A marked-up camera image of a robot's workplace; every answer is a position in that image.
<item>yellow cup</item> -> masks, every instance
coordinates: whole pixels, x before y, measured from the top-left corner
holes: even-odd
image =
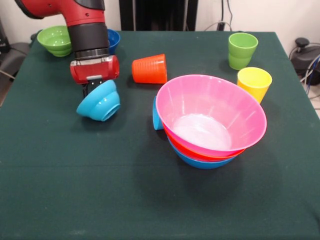
[[[271,83],[271,75],[261,68],[245,67],[238,72],[237,85],[250,93],[259,103]]]

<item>green tablecloth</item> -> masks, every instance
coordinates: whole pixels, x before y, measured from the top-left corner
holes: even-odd
[[[135,84],[134,59],[166,54],[168,78],[236,82],[229,32],[121,32],[121,109],[81,118],[69,63],[35,42],[0,109],[1,239],[319,239],[320,121],[276,34],[254,33],[250,66],[273,83],[268,129],[224,167],[184,164],[152,126],[159,85]]]

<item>red bowl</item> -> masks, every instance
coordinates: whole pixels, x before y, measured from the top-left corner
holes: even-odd
[[[242,149],[237,151],[236,153],[233,153],[228,156],[208,156],[208,155],[202,155],[197,152],[191,151],[190,149],[186,148],[185,146],[181,145],[179,142],[177,142],[168,132],[167,126],[163,124],[163,129],[171,141],[171,143],[178,149],[178,151],[187,157],[197,160],[197,161],[202,161],[202,162],[220,162],[226,159],[233,158],[239,154],[242,154],[246,149]]]

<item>white wall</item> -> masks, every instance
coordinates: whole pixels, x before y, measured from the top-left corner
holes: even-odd
[[[108,28],[120,30],[119,0],[104,0],[104,3]],[[14,0],[0,0],[0,19],[10,43],[30,42],[30,36],[40,29],[66,24],[62,15],[49,16],[41,20],[31,19],[25,16]]]
[[[224,0],[224,20],[230,21]],[[320,0],[229,0],[233,31],[276,32],[288,54],[297,37],[320,43]],[[199,0],[196,31],[221,19],[221,0]],[[210,28],[214,31],[217,25]]]

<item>green cup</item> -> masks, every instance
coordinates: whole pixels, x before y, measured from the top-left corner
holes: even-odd
[[[52,26],[39,32],[38,42],[56,57],[71,53],[71,41],[67,26]]]
[[[229,36],[229,65],[235,70],[248,66],[258,46],[258,39],[245,32],[237,32]]]

